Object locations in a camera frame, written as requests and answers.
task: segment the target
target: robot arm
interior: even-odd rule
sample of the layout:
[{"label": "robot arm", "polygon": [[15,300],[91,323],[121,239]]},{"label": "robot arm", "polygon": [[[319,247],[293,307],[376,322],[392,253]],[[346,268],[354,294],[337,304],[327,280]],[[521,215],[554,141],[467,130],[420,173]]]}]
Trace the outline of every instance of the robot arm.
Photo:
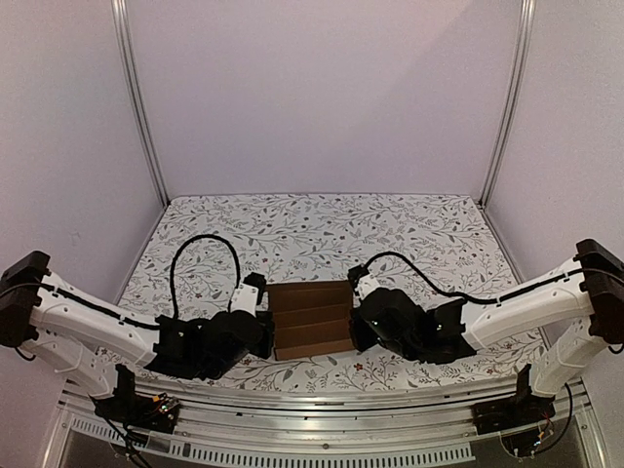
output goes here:
[{"label": "robot arm", "polygon": [[506,336],[575,319],[536,364],[520,372],[514,397],[473,407],[479,433],[550,417],[566,382],[607,346],[624,343],[624,264],[592,240],[577,249],[560,267],[502,294],[477,299],[449,293],[461,297],[428,311],[356,267],[349,272],[361,300],[351,313],[353,342],[360,351],[380,344],[407,360],[446,364]]},{"label": "robot arm", "polygon": [[181,378],[218,379],[249,352],[270,353],[270,314],[255,311],[265,287],[260,275],[249,275],[236,289],[232,312],[182,321],[127,311],[81,292],[50,272],[48,260],[31,253],[0,279],[0,344],[35,354],[80,384],[107,419],[173,432],[178,401],[137,395],[133,373],[105,363],[91,350],[98,346]]}]

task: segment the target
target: white enclosure wall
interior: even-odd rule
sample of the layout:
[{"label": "white enclosure wall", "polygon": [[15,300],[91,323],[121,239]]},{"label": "white enclosure wall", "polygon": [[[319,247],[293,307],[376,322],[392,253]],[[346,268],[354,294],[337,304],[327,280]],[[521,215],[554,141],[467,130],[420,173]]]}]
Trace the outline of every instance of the white enclosure wall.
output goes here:
[{"label": "white enclosure wall", "polygon": [[129,2],[173,197],[478,196],[522,2]]},{"label": "white enclosure wall", "polygon": [[[4,2],[0,23],[0,269],[42,250],[65,279],[114,300],[161,208],[110,2]],[[61,386],[0,349],[0,466],[36,466]]]},{"label": "white enclosure wall", "polygon": [[[527,278],[573,256],[587,237],[624,257],[623,57],[620,2],[538,2],[490,206]],[[624,459],[623,363],[603,353],[585,372],[614,466]]]}]

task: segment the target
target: cardboard box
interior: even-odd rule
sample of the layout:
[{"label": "cardboard box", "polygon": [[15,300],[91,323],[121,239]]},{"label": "cardboard box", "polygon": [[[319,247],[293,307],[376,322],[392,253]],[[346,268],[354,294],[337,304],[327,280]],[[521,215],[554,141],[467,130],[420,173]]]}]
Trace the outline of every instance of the cardboard box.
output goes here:
[{"label": "cardboard box", "polygon": [[269,285],[278,360],[354,349],[349,337],[353,293],[347,281]]}]

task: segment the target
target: leaf pattern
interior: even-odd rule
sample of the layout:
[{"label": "leaf pattern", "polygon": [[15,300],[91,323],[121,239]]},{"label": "leaf pattern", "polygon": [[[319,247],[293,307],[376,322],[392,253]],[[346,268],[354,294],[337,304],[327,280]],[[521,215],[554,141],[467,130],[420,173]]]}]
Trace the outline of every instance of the leaf pattern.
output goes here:
[{"label": "leaf pattern", "polygon": [[[217,233],[237,250],[243,275],[269,283],[343,280],[352,266],[382,251],[410,257],[438,285],[487,295],[515,284],[503,255],[469,197],[432,195],[240,195],[181,197],[168,207],[120,305],[171,315],[169,267],[189,237]],[[403,289],[425,308],[444,302],[396,258],[372,266],[382,285]],[[229,251],[212,241],[191,245],[179,259],[180,317],[224,310],[234,282]],[[246,357],[207,386],[278,392],[412,390],[507,376],[543,352],[538,331],[506,338],[450,365],[407,362],[373,348],[285,362]],[[120,358],[105,349],[114,362]],[[143,369],[150,379],[170,379]]]}]

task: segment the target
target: cable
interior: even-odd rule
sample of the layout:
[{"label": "cable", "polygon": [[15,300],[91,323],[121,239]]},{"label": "cable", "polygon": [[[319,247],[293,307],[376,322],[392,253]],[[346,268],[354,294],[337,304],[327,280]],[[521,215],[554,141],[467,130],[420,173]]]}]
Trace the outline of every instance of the cable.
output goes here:
[{"label": "cable", "polygon": [[200,241],[202,239],[212,239],[214,241],[219,241],[220,243],[224,244],[225,247],[229,249],[229,251],[232,253],[232,257],[234,258],[234,267],[236,268],[236,286],[234,288],[235,289],[238,288],[239,285],[241,284],[241,264],[238,260],[238,255],[236,254],[234,247],[232,246],[232,244],[230,244],[228,240],[223,239],[222,237],[217,236],[216,234],[199,234],[197,236],[191,237],[190,239],[186,240],[184,244],[182,244],[179,247],[179,249],[177,249],[177,252],[174,255],[174,259],[172,260],[172,265],[169,269],[169,288],[172,294],[172,302],[174,303],[174,319],[176,320],[179,318],[179,309],[177,307],[177,297],[176,297],[177,259],[179,258],[180,255],[182,255],[182,252],[184,252],[184,249],[186,249],[188,246],[190,246],[194,242]]},{"label": "cable", "polygon": [[16,353],[18,353],[18,354],[19,354],[19,356],[20,356],[22,359],[24,359],[25,361],[28,361],[29,363],[33,362],[33,361],[35,360],[35,358],[37,357],[37,356],[35,356],[34,354],[33,354],[32,356],[28,357],[28,356],[26,356],[25,354],[23,354],[23,353],[20,351],[20,349],[19,349],[19,348],[13,348],[13,349],[15,349],[15,350],[16,350]]},{"label": "cable", "polygon": [[145,324],[143,322],[138,322],[134,319],[131,319],[130,317],[124,317],[121,314],[118,314],[117,312],[107,309],[106,307],[102,307],[101,305],[97,305],[97,304],[93,304],[92,302],[88,301],[87,299],[80,297],[79,295],[76,295],[72,292],[69,291],[65,291],[65,290],[61,290],[58,289],[55,291],[55,293],[57,293],[58,295],[62,295],[63,297],[65,297],[66,299],[70,299],[73,300],[74,302],[78,302],[79,304],[82,304],[86,307],[89,307],[90,309],[96,310],[97,312],[101,312],[104,315],[107,315],[108,317],[112,317],[115,320],[120,320],[122,322],[127,323],[128,325],[132,325],[133,327],[137,327],[138,329],[146,329],[146,330],[159,330],[160,326],[159,325],[151,325],[151,324]]},{"label": "cable", "polygon": [[612,354],[622,354],[622,351],[624,351],[624,344],[620,346],[620,349],[615,349],[613,346],[609,346],[608,350]]},{"label": "cable", "polygon": [[406,256],[404,256],[401,253],[396,253],[396,252],[382,252],[382,253],[378,253],[377,255],[375,255],[374,257],[372,257],[369,261],[366,262],[366,264],[364,265],[365,268],[369,268],[371,266],[371,264],[379,259],[382,258],[384,256],[395,256],[396,258],[401,259],[403,262],[405,262],[407,264],[407,266],[409,268],[411,268],[420,278],[422,278],[424,280],[425,283],[427,283],[427,285],[429,285],[429,287],[435,291],[436,293],[438,293],[439,295],[443,295],[444,297],[461,297],[462,299],[466,300],[467,302],[472,302],[474,304],[480,304],[480,305],[493,305],[493,304],[498,304],[500,302],[503,302],[504,300],[509,300],[512,299],[514,297],[518,297],[519,295],[522,294],[526,294],[529,293],[537,288],[541,288],[542,286],[545,285],[549,285],[551,283],[556,283],[564,278],[567,278],[569,276],[572,275],[576,275],[578,273],[581,273],[583,270],[581,268],[578,268],[576,270],[572,270],[569,271],[565,274],[561,274],[558,276],[553,276],[551,278],[548,278],[547,280],[544,281],[540,281],[537,283],[532,283],[528,286],[525,286],[524,288],[520,288],[519,290],[515,290],[513,292],[508,292],[507,294],[502,295],[501,297],[498,298],[480,298],[480,297],[474,297],[473,295],[470,295],[466,292],[447,292],[442,290],[441,288],[439,288],[435,283],[433,283],[428,277],[427,275],[425,275],[422,271],[420,271],[420,269],[414,265]]},{"label": "cable", "polygon": [[11,286],[9,288],[6,288],[5,290],[3,290],[2,292],[0,292],[0,299],[2,297],[4,297],[5,295],[12,293],[15,290],[18,290],[20,288],[33,288],[33,287],[37,287],[37,288],[43,288],[46,291],[49,292],[53,292],[56,293],[58,295],[62,295],[63,297],[65,297],[66,299],[70,299],[73,300],[74,302],[78,302],[79,304],[82,304],[86,307],[89,307],[90,309],[96,310],[97,312],[101,312],[104,315],[107,315],[108,317],[112,317],[115,320],[119,320],[122,322],[127,323],[128,325],[132,325],[133,327],[137,327],[138,329],[146,329],[146,330],[159,330],[160,326],[159,325],[151,325],[151,324],[145,324],[143,322],[139,322],[137,320],[131,319],[130,317],[124,317],[120,314],[118,314],[117,312],[114,312],[110,309],[107,309],[106,307],[102,307],[101,305],[97,305],[97,304],[93,304],[92,302],[88,301],[87,299],[80,297],[79,295],[76,295],[72,292],[68,292],[62,289],[56,289],[55,287],[52,285],[47,285],[45,283],[20,283],[19,285],[14,285]]},{"label": "cable", "polygon": [[567,419],[565,420],[565,426],[564,429],[562,430],[562,432],[559,434],[559,436],[557,437],[557,439],[555,439],[555,442],[553,442],[550,446],[548,446],[547,448],[543,448],[542,450],[538,450],[535,452],[536,455],[539,455],[540,453],[544,453],[545,451],[548,451],[550,449],[553,449],[555,447],[556,444],[558,444],[561,439],[564,437],[564,435],[567,432],[567,428],[569,427],[570,422],[572,422],[572,414],[574,412],[574,399],[572,397],[572,390],[569,388],[569,385],[566,383],[565,384],[565,390],[567,391],[567,396],[569,398],[569,412],[567,414]]},{"label": "cable", "polygon": [[[98,400],[96,400],[93,397],[90,397],[91,401],[93,402],[94,406],[98,406]],[[121,438],[122,441],[124,441],[124,445],[126,446],[126,455],[128,456],[128,459],[130,461],[133,462],[133,464],[135,466],[137,466],[138,468],[152,468],[152,465],[150,465],[147,460],[143,457],[143,455],[140,454],[140,452],[137,450],[137,448],[134,446],[132,440],[131,440],[131,436],[129,434],[124,434],[123,432],[121,432],[119,430],[119,428],[117,426],[115,426],[111,420],[109,418],[107,418],[106,416],[101,416],[101,418],[106,421],[106,424],[108,424],[110,426],[110,428],[115,431],[115,433]]]},{"label": "cable", "polygon": [[46,285],[44,283],[20,283],[18,285],[6,288],[2,292],[0,292],[0,299],[4,297],[5,295],[7,295],[8,293],[12,293],[13,291],[18,290],[20,288],[33,288],[33,287],[43,288],[44,290],[47,290],[47,291],[54,290],[54,286]]}]

